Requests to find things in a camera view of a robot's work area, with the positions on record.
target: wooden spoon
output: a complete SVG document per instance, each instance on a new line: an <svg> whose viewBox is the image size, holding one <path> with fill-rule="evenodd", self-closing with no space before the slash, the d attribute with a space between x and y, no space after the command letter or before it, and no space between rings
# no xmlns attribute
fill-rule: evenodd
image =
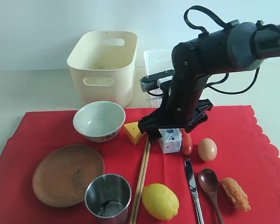
<svg viewBox="0 0 280 224"><path fill-rule="evenodd" d="M219 210L219 206L217 203L217 195L219 191L219 180L217 178L216 173L208 168L202 169L199 172L198 180L201 188L204 190L206 195L209 197L212 205L215 208L217 218L220 224L224 224L224 220L222 218L221 212Z"/></svg>

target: knife handle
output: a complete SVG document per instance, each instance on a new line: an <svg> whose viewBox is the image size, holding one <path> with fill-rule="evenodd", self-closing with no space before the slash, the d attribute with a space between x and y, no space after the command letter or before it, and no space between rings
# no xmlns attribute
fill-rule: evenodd
<svg viewBox="0 0 280 224"><path fill-rule="evenodd" d="M193 199L194 199L194 203L195 203L198 224L204 224L204 220L203 220L203 216L202 216L202 210L201 210L201 206L200 206L200 202L199 202L199 197L198 197L198 192L197 191L193 194Z"/></svg>

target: yellow cheese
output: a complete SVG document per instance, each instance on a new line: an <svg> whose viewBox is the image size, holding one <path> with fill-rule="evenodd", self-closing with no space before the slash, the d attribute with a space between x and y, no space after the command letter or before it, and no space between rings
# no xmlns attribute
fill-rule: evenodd
<svg viewBox="0 0 280 224"><path fill-rule="evenodd" d="M124 124L124 130L126 136L134 145L137 145L138 142L142 139L142 137L146 134L146 133L141 134L138 128L138 121Z"/></svg>

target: milk carton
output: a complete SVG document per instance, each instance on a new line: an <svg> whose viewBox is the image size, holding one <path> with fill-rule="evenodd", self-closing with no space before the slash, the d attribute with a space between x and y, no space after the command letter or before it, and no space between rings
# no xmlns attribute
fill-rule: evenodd
<svg viewBox="0 0 280 224"><path fill-rule="evenodd" d="M162 152L176 153L180 152L182 144L182 133L179 128L159 129L162 138L159 138L159 144Z"/></svg>

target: white laundry basket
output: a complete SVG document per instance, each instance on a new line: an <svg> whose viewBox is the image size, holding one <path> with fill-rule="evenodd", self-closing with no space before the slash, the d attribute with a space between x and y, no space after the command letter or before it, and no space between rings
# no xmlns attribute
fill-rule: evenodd
<svg viewBox="0 0 280 224"><path fill-rule="evenodd" d="M146 67L146 75L152 75L165 70L173 69L171 61L171 49L147 50L144 51L144 62ZM150 91L153 94L162 94L160 89ZM150 95L152 107L159 107L162 99Z"/></svg>
<svg viewBox="0 0 280 224"><path fill-rule="evenodd" d="M108 100L126 107L131 102L137 39L128 31L93 31L82 36L67 64L84 105Z"/></svg>

